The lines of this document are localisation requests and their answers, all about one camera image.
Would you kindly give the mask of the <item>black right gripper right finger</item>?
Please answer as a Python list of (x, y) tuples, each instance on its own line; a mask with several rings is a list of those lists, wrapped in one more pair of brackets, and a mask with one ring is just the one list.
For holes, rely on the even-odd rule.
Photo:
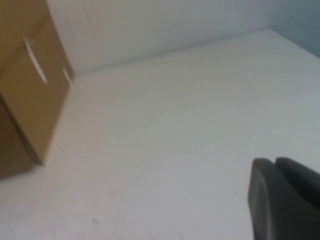
[(320, 174), (288, 157), (278, 157), (274, 165), (274, 210), (279, 213), (319, 213)]

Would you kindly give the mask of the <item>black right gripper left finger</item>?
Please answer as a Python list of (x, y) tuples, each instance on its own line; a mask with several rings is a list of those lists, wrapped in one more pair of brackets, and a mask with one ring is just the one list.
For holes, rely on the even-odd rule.
[(320, 174), (288, 157), (252, 162), (247, 195), (255, 240), (320, 238)]

